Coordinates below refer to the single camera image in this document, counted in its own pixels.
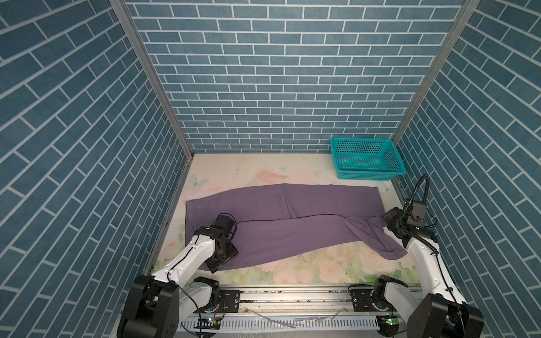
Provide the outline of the purple trousers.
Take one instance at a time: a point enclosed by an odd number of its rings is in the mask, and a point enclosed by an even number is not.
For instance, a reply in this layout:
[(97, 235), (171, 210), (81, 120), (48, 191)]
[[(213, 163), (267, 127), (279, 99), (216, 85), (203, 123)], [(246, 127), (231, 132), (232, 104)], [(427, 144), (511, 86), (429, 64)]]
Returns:
[(250, 268), (339, 244), (365, 243), (388, 260), (406, 250), (384, 231), (384, 206), (375, 187), (273, 184), (244, 187), (186, 203), (186, 238), (218, 216), (238, 224), (239, 254), (221, 270)]

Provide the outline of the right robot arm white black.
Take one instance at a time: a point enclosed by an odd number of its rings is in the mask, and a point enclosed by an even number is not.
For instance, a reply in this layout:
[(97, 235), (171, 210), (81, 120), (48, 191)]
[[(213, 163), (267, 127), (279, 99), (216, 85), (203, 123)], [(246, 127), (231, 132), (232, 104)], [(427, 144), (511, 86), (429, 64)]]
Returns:
[(435, 233), (401, 208), (391, 209), (383, 220), (411, 256), (424, 298), (417, 299), (402, 281), (381, 275), (372, 291), (373, 305), (396, 312), (407, 326), (407, 337), (480, 337), (483, 315), (467, 304), (453, 283)]

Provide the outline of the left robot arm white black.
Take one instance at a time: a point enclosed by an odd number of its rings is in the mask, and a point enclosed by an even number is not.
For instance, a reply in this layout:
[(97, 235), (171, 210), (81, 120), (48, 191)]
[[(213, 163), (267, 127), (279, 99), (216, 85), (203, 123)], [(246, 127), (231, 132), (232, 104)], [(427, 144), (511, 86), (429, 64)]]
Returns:
[(232, 243), (237, 221), (231, 214), (218, 214), (210, 226), (194, 236), (172, 262), (151, 275), (140, 275), (130, 286), (118, 324), (117, 337), (174, 337), (183, 321), (196, 313), (221, 307), (216, 280), (190, 278), (205, 265), (211, 273), (238, 255)]

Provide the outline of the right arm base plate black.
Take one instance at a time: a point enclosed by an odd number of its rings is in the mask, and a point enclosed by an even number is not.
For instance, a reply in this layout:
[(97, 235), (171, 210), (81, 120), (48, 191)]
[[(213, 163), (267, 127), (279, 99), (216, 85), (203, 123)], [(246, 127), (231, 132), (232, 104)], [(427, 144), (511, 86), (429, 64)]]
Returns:
[(354, 312), (379, 312), (372, 300), (373, 288), (353, 287), (347, 292), (352, 300)]

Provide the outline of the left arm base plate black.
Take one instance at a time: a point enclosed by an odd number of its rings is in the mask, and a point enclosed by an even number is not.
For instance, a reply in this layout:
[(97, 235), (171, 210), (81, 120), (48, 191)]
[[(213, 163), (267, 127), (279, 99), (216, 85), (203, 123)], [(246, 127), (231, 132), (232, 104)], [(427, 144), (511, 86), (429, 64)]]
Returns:
[(240, 307), (239, 290), (221, 290), (216, 298), (212, 301), (212, 313), (237, 313)]

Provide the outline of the teal plastic basket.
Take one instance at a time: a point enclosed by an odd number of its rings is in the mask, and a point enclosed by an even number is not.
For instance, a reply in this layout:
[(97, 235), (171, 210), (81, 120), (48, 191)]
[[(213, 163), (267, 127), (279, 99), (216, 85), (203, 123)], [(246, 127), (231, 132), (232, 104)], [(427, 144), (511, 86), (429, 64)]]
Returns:
[(331, 153), (340, 180), (388, 181), (407, 173), (389, 139), (334, 137)]

